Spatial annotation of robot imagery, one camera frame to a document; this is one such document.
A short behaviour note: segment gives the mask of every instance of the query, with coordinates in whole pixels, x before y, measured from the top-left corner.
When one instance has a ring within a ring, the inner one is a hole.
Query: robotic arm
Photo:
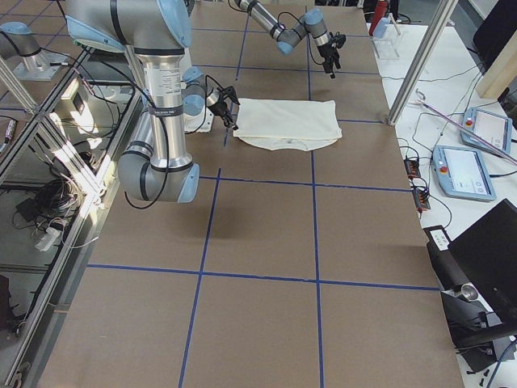
[[[45,71],[50,67],[31,30],[20,22],[8,22],[0,26],[0,56],[9,59],[21,56],[27,71]]]
[[[247,12],[267,32],[271,38],[276,40],[277,47],[285,55],[291,53],[308,34],[310,34],[317,50],[323,58],[323,69],[331,78],[335,78],[334,66],[341,69],[339,64],[340,49],[347,38],[339,33],[333,34],[326,29],[322,12],[314,8],[297,19],[295,27],[287,29],[257,0],[234,0],[237,6]]]
[[[225,96],[221,99],[217,89],[204,83],[197,97],[191,93],[183,105],[179,61],[191,44],[190,19],[183,0],[67,3],[69,34],[78,43],[115,53],[124,53],[126,45],[133,46],[144,67],[145,87],[152,102],[120,158],[122,186],[132,198],[140,200],[194,200],[200,169],[187,152],[183,111],[195,113],[203,106],[204,99],[199,99],[202,95],[208,97],[207,107],[226,124],[232,122],[232,116]],[[198,78],[202,74],[195,73],[189,80],[200,83]]]

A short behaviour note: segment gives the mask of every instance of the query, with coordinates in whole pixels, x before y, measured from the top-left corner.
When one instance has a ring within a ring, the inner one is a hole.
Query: sticker
[[[435,240],[435,244],[441,251],[449,249],[449,240],[445,233],[441,230],[431,230],[431,237]]]
[[[153,97],[181,95],[179,69],[144,69],[145,83]]]

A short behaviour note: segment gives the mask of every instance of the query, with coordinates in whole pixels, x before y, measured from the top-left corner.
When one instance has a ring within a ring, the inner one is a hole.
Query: red bottle
[[[372,24],[370,25],[370,31],[368,32],[370,36],[373,36],[373,32],[375,31],[375,27],[379,23],[379,20],[385,17],[386,11],[388,10],[388,1],[387,0],[379,0],[377,6],[375,7],[375,13],[373,14]]]

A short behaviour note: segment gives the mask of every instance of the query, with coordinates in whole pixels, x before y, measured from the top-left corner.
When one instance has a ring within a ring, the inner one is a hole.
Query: white table
[[[401,35],[398,36],[393,26],[389,26],[385,39],[389,38],[397,49],[398,59],[379,59],[380,75],[383,77],[383,86],[385,89],[388,103],[393,103],[395,96],[402,84],[401,79],[404,78],[410,67],[414,54],[426,31],[426,26],[401,26]],[[454,27],[446,27],[443,35],[440,37],[430,60],[427,62],[423,71],[421,80],[433,80],[449,78],[454,74],[465,74],[450,78],[445,81],[423,82],[419,81],[417,88],[426,96],[426,102],[437,108],[443,113],[451,114],[453,112],[464,112],[467,108],[467,102],[476,81],[481,77],[476,63],[470,57],[463,42],[458,36]],[[483,107],[484,110],[505,115],[498,103],[493,100],[481,99],[476,91],[473,92],[469,107],[476,107],[492,103]],[[423,107],[408,104],[404,109],[400,120],[397,122],[396,130],[401,146],[414,147],[420,157],[429,157],[430,152],[421,145],[412,140],[414,130],[416,128],[418,117],[423,112],[429,112]],[[462,119],[461,115],[453,116],[456,121]],[[445,121],[439,117],[431,115],[422,115],[416,132],[416,140],[430,149],[434,148],[439,138],[439,133],[445,126]],[[440,145],[447,146],[466,146],[461,142],[460,131],[452,125],[448,125],[443,136],[439,139]],[[407,149],[401,149],[402,155],[406,155]],[[414,156],[412,150],[409,150],[409,156]],[[517,156],[517,147],[513,147],[511,155]],[[514,171],[517,168],[510,163],[501,160],[491,154],[483,153],[485,164],[490,174],[503,174]],[[517,204],[517,174],[508,177],[492,179],[497,200],[493,202],[478,202],[472,200],[460,200],[447,197],[443,194],[438,186],[434,172],[429,171],[429,159],[420,161],[420,169],[422,176],[429,182],[431,195],[436,196],[443,201],[452,211],[452,222],[447,228],[448,234],[452,239],[468,229],[477,219],[492,209],[500,200],[508,198],[512,203]],[[448,211],[438,201],[430,199],[431,210],[422,214],[421,225],[423,227],[434,225],[446,225],[449,220]],[[477,375],[468,375],[466,370],[469,367],[461,356],[458,356],[458,362],[462,370],[462,376],[466,388],[479,387],[479,382],[483,377],[481,373]],[[486,386],[490,376],[485,377]],[[500,386],[515,386],[517,382],[517,361],[506,361],[502,363],[498,374],[492,383],[492,388]]]

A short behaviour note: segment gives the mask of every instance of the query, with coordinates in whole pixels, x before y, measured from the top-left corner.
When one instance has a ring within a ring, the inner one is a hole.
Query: brown table surface
[[[193,203],[119,192],[39,387],[462,387],[364,18],[323,13],[347,34],[335,80],[196,3],[193,64],[240,97],[333,99],[343,138],[271,152],[217,121],[187,138]]]

